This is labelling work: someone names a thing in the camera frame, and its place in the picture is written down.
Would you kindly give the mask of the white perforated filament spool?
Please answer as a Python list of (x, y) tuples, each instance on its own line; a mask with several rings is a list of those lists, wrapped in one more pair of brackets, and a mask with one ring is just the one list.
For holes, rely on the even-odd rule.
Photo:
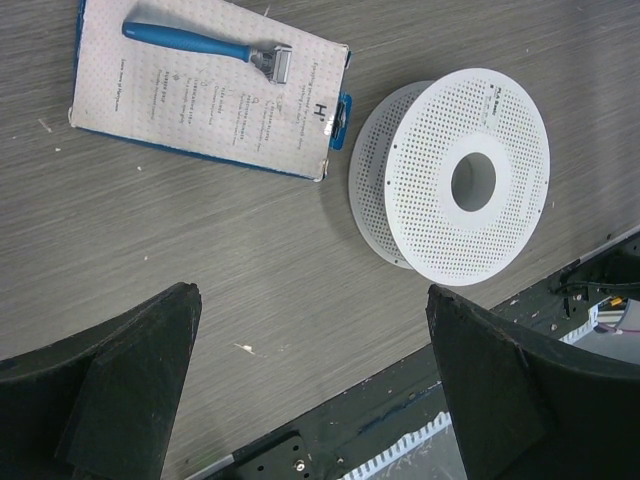
[(386, 262), (446, 286), (504, 270), (541, 218), (550, 179), (542, 116), (507, 75), (459, 70), (397, 89), (350, 159), (356, 226)]

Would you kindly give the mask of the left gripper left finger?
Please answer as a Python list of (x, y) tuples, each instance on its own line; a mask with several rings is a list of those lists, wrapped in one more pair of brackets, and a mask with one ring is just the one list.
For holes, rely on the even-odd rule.
[(201, 311), (198, 287), (180, 282), (2, 360), (2, 478), (160, 478)]

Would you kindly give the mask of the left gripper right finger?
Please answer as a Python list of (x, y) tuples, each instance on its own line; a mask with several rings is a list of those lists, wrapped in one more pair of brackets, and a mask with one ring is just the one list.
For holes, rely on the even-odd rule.
[(433, 285), (426, 317), (470, 479), (636, 479), (639, 368)]

